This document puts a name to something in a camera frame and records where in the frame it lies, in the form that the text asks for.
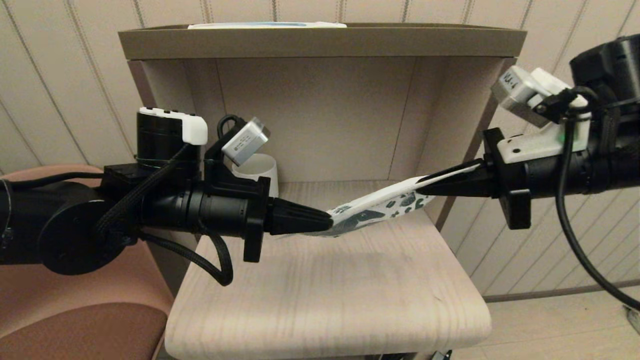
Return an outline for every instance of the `white paper cup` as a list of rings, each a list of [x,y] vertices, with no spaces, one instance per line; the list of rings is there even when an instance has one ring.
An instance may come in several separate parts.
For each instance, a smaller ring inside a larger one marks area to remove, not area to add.
[[[269,196],[278,197],[278,167],[276,159],[267,154],[253,154],[241,166],[231,165],[231,172],[236,177],[258,180],[258,177],[270,177]]]

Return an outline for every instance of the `chair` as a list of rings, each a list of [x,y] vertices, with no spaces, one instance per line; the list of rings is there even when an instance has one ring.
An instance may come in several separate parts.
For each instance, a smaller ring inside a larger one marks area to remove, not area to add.
[[[73,171],[100,172],[88,165],[55,165],[4,178]],[[0,359],[155,359],[172,304],[142,241],[84,275],[59,275],[42,265],[0,265]]]

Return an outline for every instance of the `cloth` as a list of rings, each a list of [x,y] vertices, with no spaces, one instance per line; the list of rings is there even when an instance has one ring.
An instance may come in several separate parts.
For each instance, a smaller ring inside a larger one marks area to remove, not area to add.
[[[336,238],[365,226],[401,217],[404,214],[423,208],[433,199],[431,195],[417,193],[417,189],[454,175],[471,172],[478,166],[479,164],[471,165],[425,181],[420,181],[425,178],[424,176],[411,177],[377,192],[372,192],[369,195],[328,210],[327,213],[331,214],[333,219],[331,229],[304,233],[304,235]]]

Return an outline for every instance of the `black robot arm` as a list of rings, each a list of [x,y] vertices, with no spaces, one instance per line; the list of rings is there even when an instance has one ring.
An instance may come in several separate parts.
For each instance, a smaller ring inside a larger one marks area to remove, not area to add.
[[[142,108],[135,163],[106,166],[103,174],[3,180],[7,196],[0,197],[0,224],[6,227],[0,265],[42,263],[59,274],[84,274],[141,238],[187,257],[227,285],[232,268],[220,235],[244,239],[244,260],[258,262],[265,232],[301,233],[332,226],[325,211],[269,197],[268,177],[240,179],[223,164],[225,155],[241,163],[267,140],[268,131],[257,119],[247,123],[233,115],[223,118],[221,125],[229,120],[235,124],[226,133],[219,127],[220,139],[201,161],[200,145],[186,142],[206,142],[198,138],[202,129],[191,137],[185,133],[198,131],[202,119],[194,118]],[[76,177],[102,181],[96,188],[61,182]],[[144,233],[143,227],[209,235],[221,269],[187,248]]]
[[[574,88],[558,85],[539,69],[532,76],[519,68],[507,71],[492,88],[500,105],[534,125],[552,123],[538,134],[510,139],[500,129],[484,131],[484,156],[474,160],[481,164],[476,171],[418,192],[500,199],[510,229],[531,226],[532,199],[555,197],[564,234],[587,273],[611,295],[640,309],[640,302],[591,264],[564,208],[566,194],[640,186],[640,35],[590,49],[570,65]]]

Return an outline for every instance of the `striped wallpaper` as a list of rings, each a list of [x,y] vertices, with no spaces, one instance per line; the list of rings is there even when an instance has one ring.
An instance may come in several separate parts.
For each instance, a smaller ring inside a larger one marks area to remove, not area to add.
[[[255,20],[448,22],[526,29],[519,65],[571,82],[568,61],[640,33],[637,0],[0,0],[0,174],[55,163],[132,161],[141,106],[117,31]],[[498,110],[505,135],[534,131]],[[572,196],[585,251],[612,281],[640,278],[638,189]],[[510,231],[495,200],[458,199],[442,234],[484,295],[590,285],[550,199]]]

